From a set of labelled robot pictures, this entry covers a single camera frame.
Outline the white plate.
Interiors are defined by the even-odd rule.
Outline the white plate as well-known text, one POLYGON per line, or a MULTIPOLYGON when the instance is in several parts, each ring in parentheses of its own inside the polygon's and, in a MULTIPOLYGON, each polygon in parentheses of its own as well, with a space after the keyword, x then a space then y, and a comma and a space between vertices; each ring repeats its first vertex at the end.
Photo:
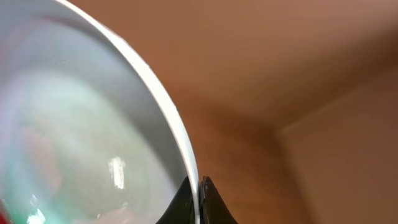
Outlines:
POLYGON ((150 66, 68 1, 1 2, 1 222, 156 223, 184 178, 182 119, 150 66))

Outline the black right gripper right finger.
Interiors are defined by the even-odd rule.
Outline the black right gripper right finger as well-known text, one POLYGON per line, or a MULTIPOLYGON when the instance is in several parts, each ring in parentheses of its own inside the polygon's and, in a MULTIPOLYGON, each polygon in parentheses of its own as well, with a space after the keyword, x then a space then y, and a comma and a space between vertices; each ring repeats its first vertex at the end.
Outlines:
POLYGON ((238 224, 208 176, 200 182, 200 223, 238 224))

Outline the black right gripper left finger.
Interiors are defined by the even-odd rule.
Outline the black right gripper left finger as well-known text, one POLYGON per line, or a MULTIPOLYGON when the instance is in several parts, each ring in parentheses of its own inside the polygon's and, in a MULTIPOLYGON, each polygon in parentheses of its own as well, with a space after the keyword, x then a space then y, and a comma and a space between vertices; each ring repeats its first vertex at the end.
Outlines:
POLYGON ((180 188, 156 224, 194 224, 195 213, 193 195, 188 177, 184 178, 180 188))

